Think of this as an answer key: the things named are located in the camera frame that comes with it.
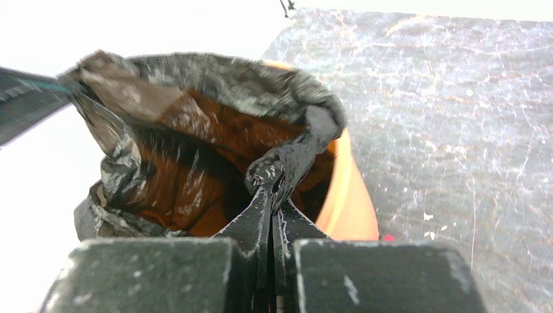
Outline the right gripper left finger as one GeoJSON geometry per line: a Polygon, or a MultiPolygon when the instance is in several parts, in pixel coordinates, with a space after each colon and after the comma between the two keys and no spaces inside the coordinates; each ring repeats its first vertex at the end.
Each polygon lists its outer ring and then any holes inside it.
{"type": "Polygon", "coordinates": [[[85,241],[47,293],[41,312],[268,312],[272,195],[211,238],[85,241]]]}

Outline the black plastic trash bag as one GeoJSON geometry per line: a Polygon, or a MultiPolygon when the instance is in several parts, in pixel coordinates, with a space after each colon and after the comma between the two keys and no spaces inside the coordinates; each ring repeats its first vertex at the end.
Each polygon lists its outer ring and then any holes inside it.
{"type": "Polygon", "coordinates": [[[299,68],[213,53],[98,51],[60,75],[104,153],[78,239],[210,236],[266,188],[276,211],[328,185],[340,99],[299,68]]]}

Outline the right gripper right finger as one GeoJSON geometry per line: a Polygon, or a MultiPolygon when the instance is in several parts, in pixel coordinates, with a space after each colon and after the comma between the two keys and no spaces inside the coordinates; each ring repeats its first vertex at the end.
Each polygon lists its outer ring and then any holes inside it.
{"type": "Polygon", "coordinates": [[[280,312],[485,312],[464,258],[435,241],[339,241],[292,203],[273,216],[280,312]]]}

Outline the orange plastic trash bin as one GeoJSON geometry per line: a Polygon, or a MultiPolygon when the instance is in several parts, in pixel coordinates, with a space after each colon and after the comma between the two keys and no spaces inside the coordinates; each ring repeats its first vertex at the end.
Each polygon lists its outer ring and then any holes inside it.
{"type": "Polygon", "coordinates": [[[377,241],[380,236],[376,212],[360,171],[353,159],[347,129],[332,141],[333,173],[325,201],[311,221],[289,202],[272,218],[274,241],[283,244],[298,239],[377,241]]]}

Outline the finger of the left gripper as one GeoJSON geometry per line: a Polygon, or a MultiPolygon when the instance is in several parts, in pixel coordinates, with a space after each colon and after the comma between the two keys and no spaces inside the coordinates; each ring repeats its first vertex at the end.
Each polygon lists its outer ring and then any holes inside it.
{"type": "Polygon", "coordinates": [[[1,68],[1,145],[66,106],[69,94],[53,77],[1,68]]]}

